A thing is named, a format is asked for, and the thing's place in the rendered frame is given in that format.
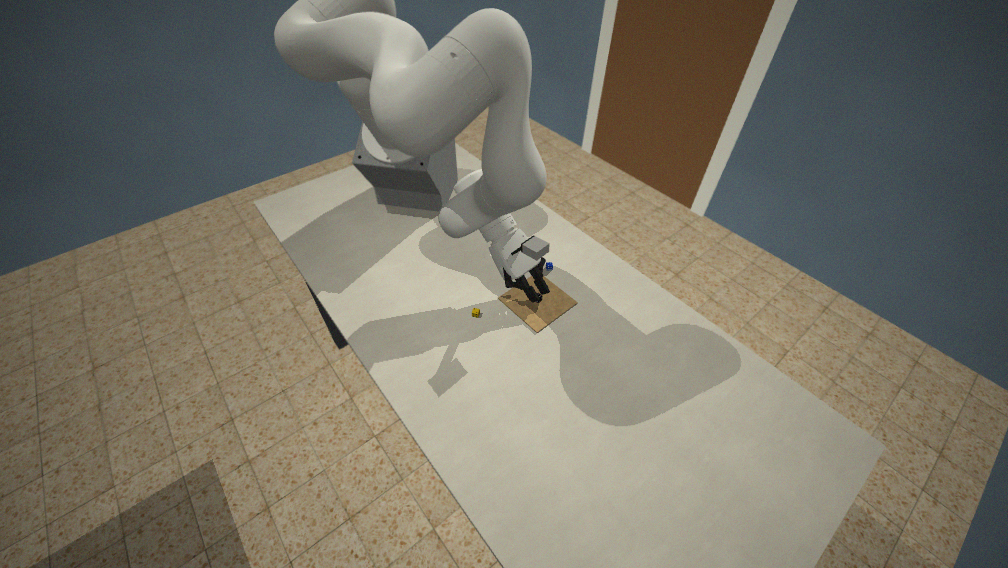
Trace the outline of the tan square mat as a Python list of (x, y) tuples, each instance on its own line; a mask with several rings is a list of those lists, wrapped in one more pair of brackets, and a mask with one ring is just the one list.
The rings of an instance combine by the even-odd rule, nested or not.
[(552, 283), (544, 276), (542, 278), (550, 290), (549, 293), (544, 295), (539, 292), (538, 288), (534, 283), (535, 279), (532, 276), (526, 279), (529, 286), (533, 286), (536, 293), (543, 296), (542, 301), (539, 303), (532, 303), (523, 290), (515, 287), (498, 297), (504, 305), (506, 305), (536, 333), (548, 326), (578, 303), (555, 283)]

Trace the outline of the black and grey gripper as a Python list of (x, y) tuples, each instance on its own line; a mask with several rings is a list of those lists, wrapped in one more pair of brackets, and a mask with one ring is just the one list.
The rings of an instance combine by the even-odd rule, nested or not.
[[(543, 266), (546, 260), (541, 257), (539, 260), (525, 255), (521, 251), (511, 255), (528, 237), (521, 229), (515, 228), (503, 237), (490, 244), (489, 251), (493, 261), (505, 281), (506, 288), (518, 288), (523, 290), (528, 299), (533, 303), (540, 300), (533, 286), (529, 286), (524, 274), (528, 271), (535, 279), (534, 283), (539, 292), (544, 295), (550, 292), (543, 277)], [(513, 282), (514, 277), (516, 282)], [(522, 281), (521, 281), (522, 280)]]

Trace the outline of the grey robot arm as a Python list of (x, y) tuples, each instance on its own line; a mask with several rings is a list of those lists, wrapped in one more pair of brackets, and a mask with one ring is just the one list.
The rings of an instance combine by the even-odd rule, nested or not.
[(440, 151), (489, 106), (482, 169), (458, 181), (439, 211), (448, 236), (479, 229), (493, 243), (517, 225), (510, 213), (543, 193), (546, 169), (529, 123), (531, 52), (508, 13), (479, 10), (428, 51), (420, 33), (396, 18), (394, 0), (298, 0), (274, 39), (301, 76), (337, 81), (366, 123), (365, 148), (384, 163)]

